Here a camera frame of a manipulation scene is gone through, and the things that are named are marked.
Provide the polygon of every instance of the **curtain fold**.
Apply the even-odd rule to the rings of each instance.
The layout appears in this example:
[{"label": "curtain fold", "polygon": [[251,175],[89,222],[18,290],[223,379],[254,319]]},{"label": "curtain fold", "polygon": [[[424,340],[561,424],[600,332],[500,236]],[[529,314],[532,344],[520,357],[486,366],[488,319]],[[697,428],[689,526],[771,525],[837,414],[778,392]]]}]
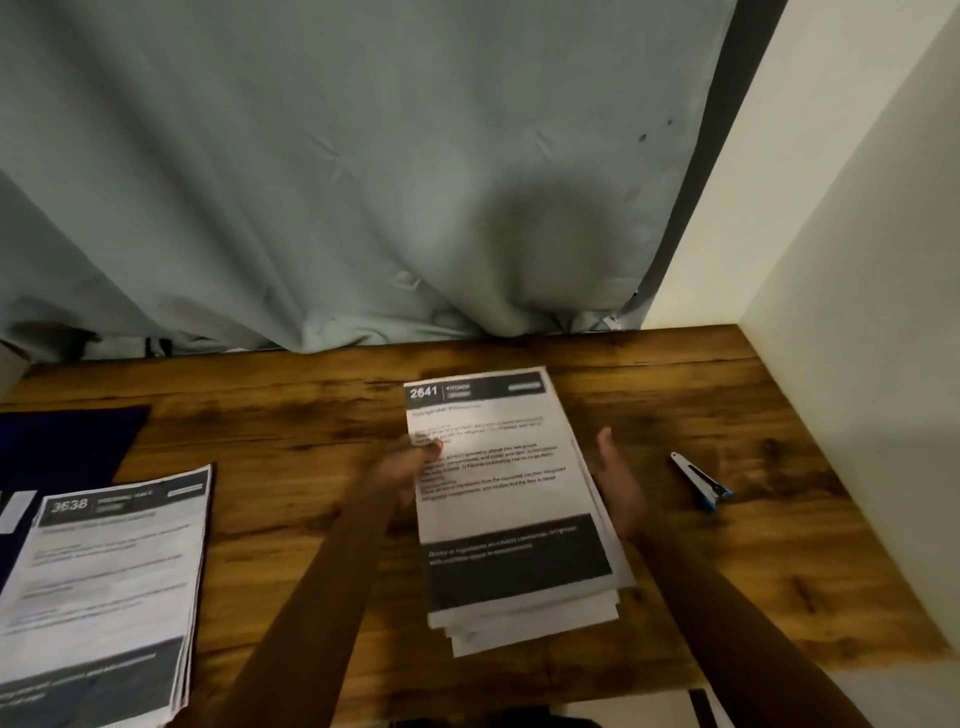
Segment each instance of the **curtain fold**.
[{"label": "curtain fold", "polygon": [[3,0],[0,338],[588,328],[660,243],[733,5]]}]

